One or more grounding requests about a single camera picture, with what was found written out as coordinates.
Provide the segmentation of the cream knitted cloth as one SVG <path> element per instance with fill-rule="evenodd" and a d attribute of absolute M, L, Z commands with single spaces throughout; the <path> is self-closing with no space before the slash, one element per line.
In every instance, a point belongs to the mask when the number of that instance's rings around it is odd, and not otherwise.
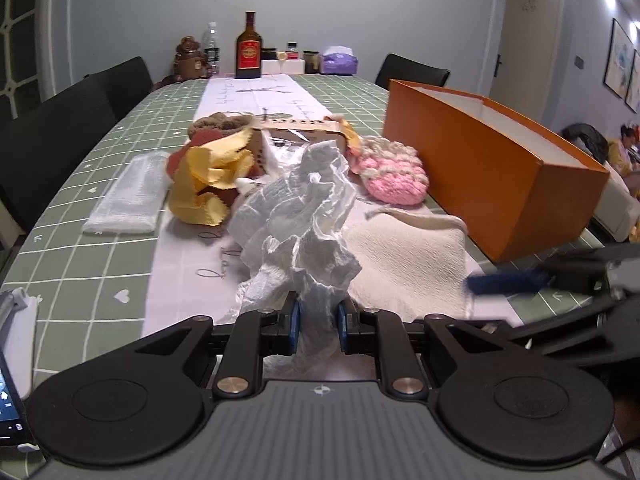
<path fill-rule="evenodd" d="M 466 225 L 448 214 L 378 208 L 343 234 L 361 270 L 348 293 L 360 307 L 405 322 L 436 313 L 468 318 Z"/>

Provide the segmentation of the white tissue paper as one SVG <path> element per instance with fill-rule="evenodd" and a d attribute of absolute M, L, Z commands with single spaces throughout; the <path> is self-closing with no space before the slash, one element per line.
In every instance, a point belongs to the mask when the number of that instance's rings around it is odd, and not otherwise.
<path fill-rule="evenodd" d="M 311 144 L 287 174 L 250 194 L 228 223 L 250 270 L 236 293 L 241 312 L 280 308 L 289 292 L 300 302 L 297 350 L 268 359 L 271 378 L 309 378 L 337 350 L 334 313 L 361 270 L 341 234 L 357 195 L 347 173 L 335 142 Z"/>

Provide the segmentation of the white mesh fabric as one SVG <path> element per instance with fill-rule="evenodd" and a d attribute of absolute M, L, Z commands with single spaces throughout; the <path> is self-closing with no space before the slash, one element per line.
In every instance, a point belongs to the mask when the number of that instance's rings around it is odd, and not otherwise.
<path fill-rule="evenodd" d="M 93 208 L 82 232 L 152 233 L 170 185 L 166 174 L 168 158 L 164 151 L 134 156 Z"/>

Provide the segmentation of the pink white crochet pouch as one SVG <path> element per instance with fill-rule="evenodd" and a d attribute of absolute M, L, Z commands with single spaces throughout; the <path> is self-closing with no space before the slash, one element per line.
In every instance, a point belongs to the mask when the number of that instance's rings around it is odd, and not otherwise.
<path fill-rule="evenodd" d="M 424 202 L 430 181 L 415 148 L 382 136 L 363 136 L 347 155 L 350 171 L 375 200 L 398 206 Z"/>

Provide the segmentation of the yellow zigzag-edge cloth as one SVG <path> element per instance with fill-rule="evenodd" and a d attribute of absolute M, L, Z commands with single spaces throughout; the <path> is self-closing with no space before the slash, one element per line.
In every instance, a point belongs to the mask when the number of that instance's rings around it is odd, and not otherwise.
<path fill-rule="evenodd" d="M 236 180 L 250 175 L 255 159 L 250 150 L 215 157 L 212 148 L 191 150 L 182 160 L 168 195 L 171 213 L 186 224 L 220 226 L 239 195 Z"/>

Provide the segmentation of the red heart sponge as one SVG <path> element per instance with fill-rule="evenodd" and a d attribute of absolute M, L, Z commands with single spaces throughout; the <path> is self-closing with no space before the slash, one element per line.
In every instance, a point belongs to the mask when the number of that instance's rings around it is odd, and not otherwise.
<path fill-rule="evenodd" d="M 250 130 L 241 129 L 232 134 L 223 134 L 220 130 L 205 128 L 198 130 L 190 137 L 190 141 L 184 144 L 179 151 L 168 157 L 166 172 L 171 180 L 174 180 L 182 160 L 191 150 L 196 148 L 212 148 L 214 156 L 226 156 L 236 150 L 242 150 L 250 142 Z"/>

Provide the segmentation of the door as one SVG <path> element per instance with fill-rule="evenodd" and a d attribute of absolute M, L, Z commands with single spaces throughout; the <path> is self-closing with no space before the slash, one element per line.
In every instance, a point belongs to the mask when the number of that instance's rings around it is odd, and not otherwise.
<path fill-rule="evenodd" d="M 564 0 L 506 0 L 489 96 L 539 122 L 547 105 Z"/>

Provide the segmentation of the black chair right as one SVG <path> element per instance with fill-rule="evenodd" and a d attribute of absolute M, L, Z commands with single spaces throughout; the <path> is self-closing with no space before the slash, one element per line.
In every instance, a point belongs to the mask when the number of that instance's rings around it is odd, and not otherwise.
<path fill-rule="evenodd" d="M 403 81 L 430 84 L 443 87 L 448 81 L 450 70 L 425 65 L 410 58 L 395 53 L 386 55 L 386 58 L 375 78 L 375 84 L 385 90 L 390 88 L 390 81 L 398 79 Z"/>

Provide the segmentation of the small white box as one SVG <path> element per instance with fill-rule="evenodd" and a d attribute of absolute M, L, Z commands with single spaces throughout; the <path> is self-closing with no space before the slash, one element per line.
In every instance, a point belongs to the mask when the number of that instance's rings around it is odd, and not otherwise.
<path fill-rule="evenodd" d="M 305 61 L 299 60 L 263 60 L 262 76 L 301 75 L 305 73 Z"/>

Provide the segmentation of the purple tissue box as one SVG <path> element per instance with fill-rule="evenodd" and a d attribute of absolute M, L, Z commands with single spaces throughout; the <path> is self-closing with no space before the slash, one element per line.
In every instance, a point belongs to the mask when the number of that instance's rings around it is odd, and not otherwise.
<path fill-rule="evenodd" d="M 349 47 L 327 47 L 320 56 L 320 73 L 323 75 L 354 76 L 357 70 L 358 58 Z"/>

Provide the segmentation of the dark small jar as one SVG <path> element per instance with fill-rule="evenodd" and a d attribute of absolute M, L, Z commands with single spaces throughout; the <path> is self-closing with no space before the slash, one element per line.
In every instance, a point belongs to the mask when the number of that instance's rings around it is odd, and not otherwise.
<path fill-rule="evenodd" d="M 315 50 L 303 50 L 304 73 L 318 74 L 320 73 L 321 56 Z"/>

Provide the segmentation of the small red-label bottle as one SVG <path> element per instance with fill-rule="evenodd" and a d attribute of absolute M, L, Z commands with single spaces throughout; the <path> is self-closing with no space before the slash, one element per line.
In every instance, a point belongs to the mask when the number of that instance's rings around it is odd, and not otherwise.
<path fill-rule="evenodd" d="M 296 42 L 289 42 L 286 46 L 285 50 L 286 59 L 289 60 L 298 60 L 299 59 L 299 50 L 297 49 Z"/>

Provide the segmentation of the brown liquor bottle red label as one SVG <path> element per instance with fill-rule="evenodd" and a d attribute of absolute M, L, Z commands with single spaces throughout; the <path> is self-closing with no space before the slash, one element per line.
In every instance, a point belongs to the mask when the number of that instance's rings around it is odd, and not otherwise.
<path fill-rule="evenodd" d="M 236 38 L 235 70 L 236 79 L 252 79 L 262 76 L 262 36 L 255 29 L 255 13 L 245 13 L 245 29 Z"/>

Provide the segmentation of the smartphone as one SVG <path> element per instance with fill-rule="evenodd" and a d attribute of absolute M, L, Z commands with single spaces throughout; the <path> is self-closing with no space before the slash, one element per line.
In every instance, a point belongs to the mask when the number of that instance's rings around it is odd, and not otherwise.
<path fill-rule="evenodd" d="M 6 359 L 1 356 L 0 439 L 2 448 L 32 451 L 35 440 L 30 432 L 23 401 L 17 393 Z"/>

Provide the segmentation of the black chair near left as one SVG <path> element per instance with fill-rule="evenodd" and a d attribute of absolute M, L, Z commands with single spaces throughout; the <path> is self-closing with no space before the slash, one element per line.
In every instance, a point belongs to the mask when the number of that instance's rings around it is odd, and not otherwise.
<path fill-rule="evenodd" d="M 93 78 L 62 91 L 1 131 L 1 201 L 30 231 L 82 160 L 116 125 Z"/>

